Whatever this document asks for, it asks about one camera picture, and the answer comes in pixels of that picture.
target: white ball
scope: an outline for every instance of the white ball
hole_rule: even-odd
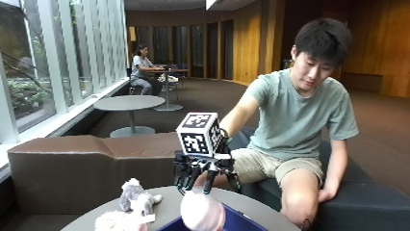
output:
[[[201,188],[187,191],[181,202],[181,217],[192,231],[219,231],[225,223],[223,204]]]

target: light green t-shirt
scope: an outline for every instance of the light green t-shirt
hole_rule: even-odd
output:
[[[332,140],[359,134],[351,96],[341,83],[327,78],[304,98],[291,82],[291,70],[260,75],[245,94],[259,102],[260,121],[249,148],[283,160],[319,157],[323,128]]]

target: small round table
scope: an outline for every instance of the small round table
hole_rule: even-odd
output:
[[[170,103],[170,81],[168,81],[168,75],[171,73],[180,73],[180,72],[188,72],[188,69],[163,69],[163,70],[150,70],[147,72],[150,73],[163,73],[166,77],[166,104],[160,105],[159,107],[154,108],[158,111],[177,111],[183,109],[184,107],[177,104]]]
[[[180,217],[183,196],[175,186],[155,188],[148,190],[148,192],[152,195],[163,195],[162,202],[154,206],[155,222],[150,223],[150,230],[158,230],[174,219]],[[300,231],[285,216],[245,195],[219,188],[212,189],[211,195],[231,208],[243,212],[268,230]],[[96,219],[110,211],[120,211],[120,203],[118,199],[106,203],[79,217],[62,231],[94,230]]]
[[[155,129],[147,126],[135,125],[135,111],[154,108],[162,105],[166,99],[152,95],[124,95],[116,97],[102,98],[94,107],[103,111],[128,111],[130,127],[118,129],[111,133],[112,138],[134,137],[140,135],[155,134]]]

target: gray table top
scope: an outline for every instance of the gray table top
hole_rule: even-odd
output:
[[[175,186],[148,190],[152,195],[162,194],[163,200],[154,206],[156,220],[150,223],[150,230],[158,230],[181,213],[183,196]],[[300,231],[293,223],[259,201],[245,195],[213,188],[211,195],[233,209],[241,211],[252,220],[272,231]],[[96,219],[110,211],[120,211],[119,200],[106,203],[80,218],[78,218],[62,231],[94,230]]]
[[[152,95],[123,95],[102,98],[94,107],[104,111],[132,111],[154,108],[164,102],[164,98]]]

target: blue object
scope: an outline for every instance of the blue object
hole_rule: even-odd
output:
[[[268,231],[268,229],[265,229],[260,224],[247,218],[241,212],[236,211],[225,204],[223,206],[225,208],[225,225],[223,227],[223,231]],[[189,229],[184,225],[181,217],[176,218],[160,229],[158,229],[158,231],[172,230],[189,231]]]

